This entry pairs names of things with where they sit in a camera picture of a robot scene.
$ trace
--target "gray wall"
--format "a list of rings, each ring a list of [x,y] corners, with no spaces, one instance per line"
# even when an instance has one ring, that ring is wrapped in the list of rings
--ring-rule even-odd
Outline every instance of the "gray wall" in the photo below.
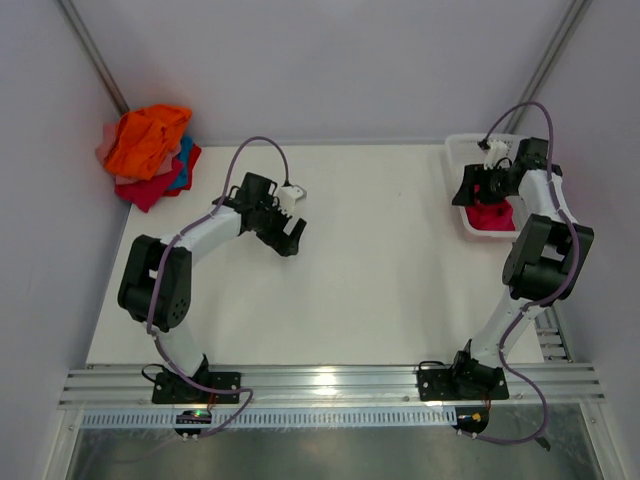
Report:
[[[93,157],[117,119],[53,1],[0,3],[0,476],[41,473],[127,207]]]
[[[205,143],[415,141],[519,97],[568,0],[75,0],[132,107]]]
[[[575,216],[595,229],[566,327],[580,359],[595,363],[627,439],[640,454],[640,3],[593,2],[539,100],[555,121],[556,161]],[[541,115],[521,133],[546,135]]]

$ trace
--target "metal grille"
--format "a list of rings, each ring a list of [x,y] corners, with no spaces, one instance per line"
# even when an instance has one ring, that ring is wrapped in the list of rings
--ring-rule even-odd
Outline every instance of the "metal grille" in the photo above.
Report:
[[[174,428],[182,410],[94,410],[85,413],[81,428]],[[212,412],[211,426],[219,425],[233,412]],[[442,426],[456,422],[454,407],[407,408],[262,408],[243,413],[229,429],[340,428]],[[179,425],[207,429],[208,424]]]

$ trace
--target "pile of clothes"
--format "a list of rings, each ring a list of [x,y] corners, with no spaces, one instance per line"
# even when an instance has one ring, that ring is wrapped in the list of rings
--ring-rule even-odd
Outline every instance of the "pile of clothes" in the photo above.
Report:
[[[184,135],[190,119],[188,108],[154,105],[104,125],[95,152],[116,195],[147,213],[161,197],[191,189],[201,149]]]

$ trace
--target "red cloth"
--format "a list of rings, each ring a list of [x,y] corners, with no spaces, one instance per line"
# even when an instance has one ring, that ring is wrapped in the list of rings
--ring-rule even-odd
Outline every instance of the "red cloth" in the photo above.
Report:
[[[182,190],[191,190],[191,183],[193,180],[193,167],[196,166],[196,162],[200,157],[200,152],[202,152],[202,149],[199,146],[194,145],[193,148],[191,149],[191,152],[189,153],[189,160],[188,160],[189,163],[187,163],[187,170],[188,170],[187,184],[182,188],[174,188],[173,190],[167,190],[162,194],[162,196],[177,197],[178,195],[180,195],[180,192]]]
[[[178,178],[182,170],[182,162],[174,158],[171,171],[164,175],[156,175],[151,180],[140,180],[128,185],[116,185],[115,192],[119,197],[134,203],[140,210],[147,213],[149,209],[162,197],[169,185]]]
[[[464,207],[469,224],[476,230],[493,230],[498,232],[513,232],[513,207],[507,200],[495,205],[484,205],[478,200],[473,207]]]

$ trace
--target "orange cloth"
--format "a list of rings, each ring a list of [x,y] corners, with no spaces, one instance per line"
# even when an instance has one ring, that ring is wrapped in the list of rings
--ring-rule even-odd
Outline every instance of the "orange cloth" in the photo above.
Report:
[[[180,143],[191,110],[154,105],[125,113],[118,122],[117,139],[104,168],[114,175],[151,179],[169,150]]]

